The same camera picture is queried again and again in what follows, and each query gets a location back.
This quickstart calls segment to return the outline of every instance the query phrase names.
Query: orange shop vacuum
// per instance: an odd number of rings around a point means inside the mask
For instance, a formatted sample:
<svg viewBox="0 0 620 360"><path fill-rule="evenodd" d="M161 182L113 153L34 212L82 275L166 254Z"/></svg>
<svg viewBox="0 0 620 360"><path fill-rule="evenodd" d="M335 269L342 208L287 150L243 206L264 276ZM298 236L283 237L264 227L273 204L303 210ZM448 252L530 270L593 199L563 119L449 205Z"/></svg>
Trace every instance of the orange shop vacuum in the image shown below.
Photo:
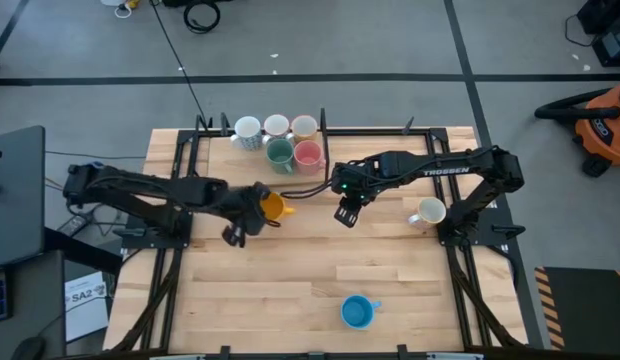
<svg viewBox="0 0 620 360"><path fill-rule="evenodd" d="M588 153L581 167L587 175L599 177L620 165L620 84L552 102L534 116L574 126L574 142Z"/></svg>

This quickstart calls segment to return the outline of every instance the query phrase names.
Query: gray floor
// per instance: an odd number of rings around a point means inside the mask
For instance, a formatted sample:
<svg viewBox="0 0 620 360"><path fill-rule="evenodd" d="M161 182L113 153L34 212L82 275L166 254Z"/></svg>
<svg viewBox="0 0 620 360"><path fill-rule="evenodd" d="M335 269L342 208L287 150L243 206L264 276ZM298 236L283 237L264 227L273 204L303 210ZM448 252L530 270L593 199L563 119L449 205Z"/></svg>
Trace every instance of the gray floor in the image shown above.
<svg viewBox="0 0 620 360"><path fill-rule="evenodd" d="M620 72L602 68L591 49L563 38L563 20L584 2L454 0L472 71ZM0 0L0 33L16 4ZM220 8L221 24L208 35L188 32L181 10L160 8L190 75L461 74L443 0L235 0ZM587 40L577 23L570 31ZM97 0L30 0L0 61L0 79L181 75L145 1L119 20ZM532 116L541 104L612 85L477 84L493 143L519 155L526 176L526 186L508 200L515 222L528 229L519 241L530 281L538 265L620 270L620 168L585 177L569 134ZM415 125L475 125L463 82L195 84L194 90L208 116L224 111L231 121L318 113L323 106L331 125L402 125L410 116ZM191 127L196 111L185 85L0 86L0 133L44 125L49 150L143 155L153 128ZM83 161L50 155L47 176L63 182L67 166ZM112 163L141 167L134 160ZM98 216L109 221L114 214L104 209ZM68 217L60 194L47 189L46 224L56 227ZM96 229L82 239L105 241ZM99 341L90 337L71 352L95 349Z"/></svg>

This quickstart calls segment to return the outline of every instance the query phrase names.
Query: wooden tabletop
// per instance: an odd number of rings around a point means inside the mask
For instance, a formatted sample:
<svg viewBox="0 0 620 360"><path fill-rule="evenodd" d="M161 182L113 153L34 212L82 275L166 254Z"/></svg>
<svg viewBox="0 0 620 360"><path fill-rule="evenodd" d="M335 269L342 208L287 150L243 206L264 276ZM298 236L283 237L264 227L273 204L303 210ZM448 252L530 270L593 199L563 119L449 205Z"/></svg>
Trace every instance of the wooden tabletop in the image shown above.
<svg viewBox="0 0 620 360"><path fill-rule="evenodd" d="M447 130L451 151L477 146L471 127ZM153 131L144 173L169 176L177 133ZM423 137L329 141L332 163L388 150L427 153ZM263 151L234 149L227 138L201 140L197 172L231 186L258 180L274 191L306 189L322 181L322 176L277 175ZM459 176L461 195L480 180ZM444 189L450 204L446 180ZM393 352L398 344L409 351L462 350L445 250L435 230L417 231L407 223L428 196L434 196L431 179L386 191L361 211L352 229L333 219L339 196L330 191L289 201L296 213L281 220L281 228L266 227L248 238L244 249L221 240L225 220L195 215L181 266L170 352L218 353L222 345L230 345L233 353ZM474 253L484 300L511 334L526 342L507 260L482 247ZM155 254L144 250L122 269L104 348L118 343L145 307ZM341 321L341 302L352 294L382 302L368 330L352 330ZM474 310L466 302L478 344ZM162 309L159 314L155 345Z"/></svg>

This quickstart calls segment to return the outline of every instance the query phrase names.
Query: yellow mug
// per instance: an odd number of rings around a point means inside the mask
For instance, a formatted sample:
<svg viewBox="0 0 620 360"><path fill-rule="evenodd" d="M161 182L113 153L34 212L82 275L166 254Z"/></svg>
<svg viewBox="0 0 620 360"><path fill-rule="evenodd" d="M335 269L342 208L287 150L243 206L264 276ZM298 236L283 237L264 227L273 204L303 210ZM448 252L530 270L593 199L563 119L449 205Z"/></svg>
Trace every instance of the yellow mug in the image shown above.
<svg viewBox="0 0 620 360"><path fill-rule="evenodd" d="M286 207L286 202L281 195L271 192L264 200L260 200L259 204L268 220L277 221L285 214L294 213L293 208Z"/></svg>

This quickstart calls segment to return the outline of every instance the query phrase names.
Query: blue mug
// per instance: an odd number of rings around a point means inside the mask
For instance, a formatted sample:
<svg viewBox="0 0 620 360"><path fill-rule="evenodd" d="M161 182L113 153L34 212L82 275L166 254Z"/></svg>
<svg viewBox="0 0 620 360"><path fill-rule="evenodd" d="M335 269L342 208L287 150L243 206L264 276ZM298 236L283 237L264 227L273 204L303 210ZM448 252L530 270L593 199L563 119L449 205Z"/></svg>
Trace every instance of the blue mug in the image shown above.
<svg viewBox="0 0 620 360"><path fill-rule="evenodd" d="M372 302L363 295L348 296L341 304L341 320L353 329L363 330L374 320L374 309L380 301Z"/></svg>

